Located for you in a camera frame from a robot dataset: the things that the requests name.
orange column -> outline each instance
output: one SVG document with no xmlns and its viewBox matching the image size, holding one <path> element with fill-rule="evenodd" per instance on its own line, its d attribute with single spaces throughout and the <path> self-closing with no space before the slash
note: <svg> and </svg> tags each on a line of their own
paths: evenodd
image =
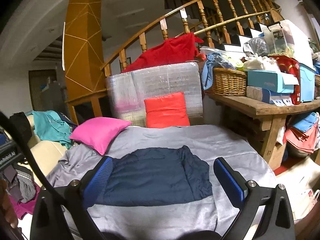
<svg viewBox="0 0 320 240">
<path fill-rule="evenodd" d="M 69 100 L 104 89 L 101 0 L 69 0 L 64 63 Z"/>
</svg>

silver screw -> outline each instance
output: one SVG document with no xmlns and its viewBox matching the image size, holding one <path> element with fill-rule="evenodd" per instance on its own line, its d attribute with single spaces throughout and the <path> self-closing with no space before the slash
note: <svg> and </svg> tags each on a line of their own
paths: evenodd
<svg viewBox="0 0 320 240">
<path fill-rule="evenodd" d="M 257 183 L 254 180 L 249 180 L 248 184 L 250 187 L 255 187 L 257 185 Z"/>
<path fill-rule="evenodd" d="M 285 186 L 284 186 L 283 184 L 279 184 L 278 187 L 279 187 L 280 189 L 285 189 Z"/>
<path fill-rule="evenodd" d="M 71 182 L 70 182 L 70 185 L 71 186 L 77 186 L 78 184 L 79 184 L 79 180 L 78 179 L 74 179 L 74 180 L 72 180 Z"/>
</svg>

blue gripper pad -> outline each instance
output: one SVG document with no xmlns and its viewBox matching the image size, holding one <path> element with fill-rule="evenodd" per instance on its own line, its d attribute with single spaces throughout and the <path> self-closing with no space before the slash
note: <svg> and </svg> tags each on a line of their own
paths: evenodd
<svg viewBox="0 0 320 240">
<path fill-rule="evenodd" d="M 213 172 L 224 192 L 227 194 L 231 204 L 236 208 L 242 209 L 244 200 L 248 195 L 245 179 L 239 172 L 234 171 L 222 157 L 214 161 Z"/>
<path fill-rule="evenodd" d="M 85 187 L 82 193 L 82 197 L 83 197 L 82 205 L 84 209 L 87 209 L 88 207 L 92 207 L 95 204 L 99 194 L 105 188 L 108 182 L 108 179 L 112 173 L 112 170 L 113 170 L 112 158 L 108 157 L 105 159 L 105 161 L 100 166 L 98 171 L 89 181 L 89 183 L 87 184 L 87 186 Z"/>
</svg>

beige chair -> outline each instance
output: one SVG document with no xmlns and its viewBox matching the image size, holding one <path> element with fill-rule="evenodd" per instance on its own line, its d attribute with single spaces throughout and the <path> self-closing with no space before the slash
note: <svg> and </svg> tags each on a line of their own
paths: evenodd
<svg viewBox="0 0 320 240">
<path fill-rule="evenodd" d="M 42 173 L 47 176 L 58 163 L 58 160 L 64 155 L 67 148 L 62 146 L 59 142 L 40 140 L 40 138 L 34 133 L 35 123 L 33 120 L 33 115 L 29 115 L 28 120 L 32 131 L 32 137 L 28 142 L 28 146 L 30 147 L 33 157 L 35 158 Z M 20 165 L 31 170 L 29 165 Z M 34 180 L 36 184 L 38 184 L 40 187 L 42 186 L 41 182 L 35 175 Z"/>
</svg>

red pillow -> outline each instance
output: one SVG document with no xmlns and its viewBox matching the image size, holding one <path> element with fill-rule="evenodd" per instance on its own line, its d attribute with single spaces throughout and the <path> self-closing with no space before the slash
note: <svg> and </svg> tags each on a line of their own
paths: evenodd
<svg viewBox="0 0 320 240">
<path fill-rule="evenodd" d="M 144 100 L 148 128 L 190 125 L 183 92 Z"/>
</svg>

